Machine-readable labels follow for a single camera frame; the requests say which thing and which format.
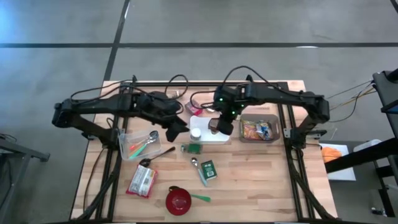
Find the orange object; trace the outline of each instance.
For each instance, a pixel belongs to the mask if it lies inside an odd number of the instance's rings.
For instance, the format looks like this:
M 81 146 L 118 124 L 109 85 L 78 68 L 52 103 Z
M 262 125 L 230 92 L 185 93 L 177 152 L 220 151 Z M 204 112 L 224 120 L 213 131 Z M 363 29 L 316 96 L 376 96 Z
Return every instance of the orange object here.
M 332 147 L 323 147 L 321 153 L 324 162 L 329 162 L 342 156 L 339 150 Z

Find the wooden table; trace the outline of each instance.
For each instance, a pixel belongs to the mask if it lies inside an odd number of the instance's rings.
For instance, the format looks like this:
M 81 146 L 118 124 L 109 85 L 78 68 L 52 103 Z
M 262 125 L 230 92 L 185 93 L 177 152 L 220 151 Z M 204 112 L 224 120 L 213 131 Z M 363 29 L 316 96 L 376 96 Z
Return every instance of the wooden table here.
M 290 90 L 305 90 L 303 81 L 287 82 Z M 107 93 L 112 88 L 114 86 L 103 89 L 101 94 Z M 164 87 L 142 89 L 145 91 L 163 91 Z M 168 91 L 177 89 L 182 91 L 183 87 L 169 88 Z M 190 87 L 180 101 L 183 104 L 188 102 L 194 91 L 212 89 L 214 88 Z M 205 93 L 195 96 L 195 99 L 199 103 L 204 103 L 212 101 L 213 96 L 211 93 Z M 271 103 L 249 106 L 243 112 L 278 116 L 277 105 Z M 307 113 L 303 108 L 294 107 L 294 115 L 297 125 L 299 125 Z M 189 121 L 190 116 L 187 112 L 179 116 L 185 121 Z M 217 114 L 205 112 L 201 116 L 217 116 Z M 108 127 L 106 124 L 108 117 L 112 118 L 113 116 L 97 114 L 95 123 Z M 181 144 L 189 142 L 188 133 L 180 134 L 173 143 L 167 142 L 165 130 L 161 129 L 160 126 L 152 126 L 148 121 L 140 118 L 130 118 L 128 133 L 147 128 L 156 129 L 160 134 L 163 151 L 172 146 L 175 146 L 177 150 L 152 161 L 150 168 L 157 170 L 159 174 L 149 199 L 125 193 L 138 162 L 122 162 L 113 217 L 114 222 L 297 221 L 282 137 L 272 144 L 243 143 L 239 140 L 239 128 L 236 121 L 234 127 L 229 142 L 225 145 L 204 146 L 203 154 L 196 156 L 200 162 L 212 160 L 218 173 L 218 177 L 209 180 L 208 187 L 204 187 L 197 171 L 190 163 L 192 155 L 182 153 L 179 150 Z M 99 141 L 89 143 L 71 218 L 75 218 L 83 212 L 83 196 L 87 181 L 100 151 L 101 144 Z M 100 188 L 105 154 L 103 153 L 91 181 L 87 204 L 90 204 Z M 304 150 L 304 161 L 312 192 L 326 210 L 336 217 L 335 204 L 319 147 L 308 145 Z M 192 207 L 188 213 L 180 217 L 171 215 L 165 207 L 165 198 L 171 185 L 185 188 L 192 194 L 209 196 L 211 202 L 193 198 Z M 109 199 L 109 195 L 108 192 L 104 211 L 108 210 L 107 199 Z M 300 200 L 303 211 L 306 213 L 304 196 L 301 191 Z

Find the gray floor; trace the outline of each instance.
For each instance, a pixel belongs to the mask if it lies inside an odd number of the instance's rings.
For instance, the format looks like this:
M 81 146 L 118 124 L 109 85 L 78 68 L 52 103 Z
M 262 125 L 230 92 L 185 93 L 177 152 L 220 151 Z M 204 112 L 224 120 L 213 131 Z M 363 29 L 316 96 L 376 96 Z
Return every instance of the gray floor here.
M 0 0 L 0 43 L 112 42 L 123 2 Z M 388 0 L 132 0 L 121 42 L 397 42 L 397 24 Z M 87 141 L 78 131 L 51 125 L 53 104 L 101 85 L 110 51 L 0 49 L 0 133 L 51 153 L 48 163 L 32 161 L 29 166 L 10 223 L 68 219 Z M 119 49 L 111 80 L 133 74 L 141 80 L 168 80 L 177 73 L 192 80 L 220 80 L 244 64 L 269 80 L 304 80 L 307 90 L 328 96 L 370 80 L 374 72 L 397 68 L 397 58 L 398 48 Z M 240 71 L 231 79 L 247 74 Z M 337 128 L 333 140 L 391 138 L 380 107 L 377 95 L 369 95 L 358 101 L 350 119 L 325 127 Z M 332 119 L 351 109 L 333 111 Z M 363 176 L 374 182 L 374 176 Z M 369 215 L 368 204 L 348 201 L 345 183 L 332 187 L 341 218 L 390 222 Z M 359 196 L 368 193 L 357 191 Z

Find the metal spoon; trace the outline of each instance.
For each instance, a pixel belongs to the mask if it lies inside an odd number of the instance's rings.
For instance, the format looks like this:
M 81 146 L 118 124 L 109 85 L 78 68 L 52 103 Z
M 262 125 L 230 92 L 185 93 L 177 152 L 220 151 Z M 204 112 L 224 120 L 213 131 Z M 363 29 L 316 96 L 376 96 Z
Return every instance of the metal spoon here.
M 132 151 L 129 155 L 129 159 L 133 159 L 134 157 L 138 156 L 144 149 L 145 147 L 153 142 L 156 142 L 159 138 L 159 132 L 158 131 L 151 131 L 149 133 L 149 137 L 147 138 L 147 141 L 143 146 L 141 146 L 138 150 Z
M 204 185 L 205 187 L 207 187 L 207 181 L 206 181 L 206 179 L 205 179 L 205 176 L 202 174 L 201 170 L 199 169 L 198 159 L 195 158 L 195 157 L 193 157 L 193 158 L 191 159 L 191 163 L 197 168 L 197 171 L 198 171 L 198 173 L 199 173 L 201 182 L 203 183 L 203 185 Z
M 130 150 L 133 150 L 134 148 L 136 148 L 137 146 L 139 146 L 139 145 L 140 145 L 141 143 L 143 143 L 143 142 L 150 141 L 151 139 L 157 139 L 158 137 L 159 137 L 159 132 L 157 132 L 157 131 L 151 131 L 151 132 L 149 133 L 149 137 L 148 137 L 148 138 L 145 138 L 144 140 L 142 140 L 142 141 L 136 143 L 135 145 L 131 146 L 131 147 L 130 147 Z

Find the red cup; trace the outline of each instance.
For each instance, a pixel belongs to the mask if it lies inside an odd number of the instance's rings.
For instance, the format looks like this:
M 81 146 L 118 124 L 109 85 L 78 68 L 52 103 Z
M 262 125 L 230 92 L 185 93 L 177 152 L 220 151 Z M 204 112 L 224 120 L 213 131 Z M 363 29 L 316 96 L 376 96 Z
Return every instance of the red cup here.
M 191 203 L 191 195 L 185 189 L 174 189 L 166 197 L 166 208 L 173 215 L 187 213 Z

